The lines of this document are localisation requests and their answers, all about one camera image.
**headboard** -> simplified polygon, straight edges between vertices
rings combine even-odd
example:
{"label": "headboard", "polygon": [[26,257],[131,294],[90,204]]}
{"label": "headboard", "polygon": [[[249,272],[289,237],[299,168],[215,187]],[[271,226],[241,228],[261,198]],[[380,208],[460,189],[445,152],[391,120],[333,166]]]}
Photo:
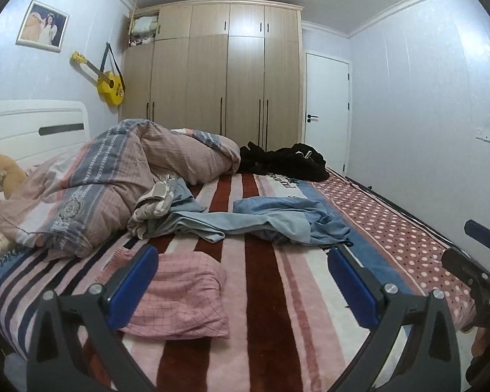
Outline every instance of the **headboard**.
{"label": "headboard", "polygon": [[80,148],[89,138],[89,118],[81,102],[0,101],[0,153],[22,169]]}

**yellow guitar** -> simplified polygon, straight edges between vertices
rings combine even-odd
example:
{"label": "yellow guitar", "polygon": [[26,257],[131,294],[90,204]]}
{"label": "yellow guitar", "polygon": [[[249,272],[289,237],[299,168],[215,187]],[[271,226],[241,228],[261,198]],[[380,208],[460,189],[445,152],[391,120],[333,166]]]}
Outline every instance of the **yellow guitar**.
{"label": "yellow guitar", "polygon": [[107,104],[111,106],[118,106],[121,104],[123,101],[124,90],[120,76],[115,75],[111,71],[103,73],[79,52],[74,52],[71,59],[89,66],[89,68],[98,75],[98,84],[96,85],[96,88],[98,93],[105,97]]}

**white dress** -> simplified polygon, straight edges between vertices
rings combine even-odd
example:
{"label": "white dress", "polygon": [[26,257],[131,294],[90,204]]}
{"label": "white dress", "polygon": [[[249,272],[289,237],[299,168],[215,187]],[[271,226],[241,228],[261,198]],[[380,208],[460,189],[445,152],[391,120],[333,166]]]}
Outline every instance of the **white dress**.
{"label": "white dress", "polygon": [[56,31],[58,28],[56,25],[45,25],[42,27],[42,32],[40,33],[40,36],[38,37],[38,42],[40,44],[48,44],[48,45],[54,45],[53,44],[53,38],[56,35]]}

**pink checkered fabric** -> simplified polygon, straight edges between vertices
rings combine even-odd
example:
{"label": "pink checkered fabric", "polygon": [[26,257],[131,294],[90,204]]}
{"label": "pink checkered fabric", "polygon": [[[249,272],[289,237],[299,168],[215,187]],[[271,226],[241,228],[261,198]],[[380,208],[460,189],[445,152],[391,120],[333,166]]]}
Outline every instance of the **pink checkered fabric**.
{"label": "pink checkered fabric", "polygon": [[[111,275],[134,256],[118,248],[97,281]],[[155,339],[229,336],[229,318],[221,303],[225,270],[202,252],[161,254],[158,272],[143,295],[127,333]]]}

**framed photo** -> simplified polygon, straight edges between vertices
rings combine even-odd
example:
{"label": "framed photo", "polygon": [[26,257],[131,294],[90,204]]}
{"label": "framed photo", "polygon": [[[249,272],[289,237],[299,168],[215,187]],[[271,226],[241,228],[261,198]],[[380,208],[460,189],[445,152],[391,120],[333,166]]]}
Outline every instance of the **framed photo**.
{"label": "framed photo", "polygon": [[31,1],[16,43],[59,53],[69,15],[54,7]]}

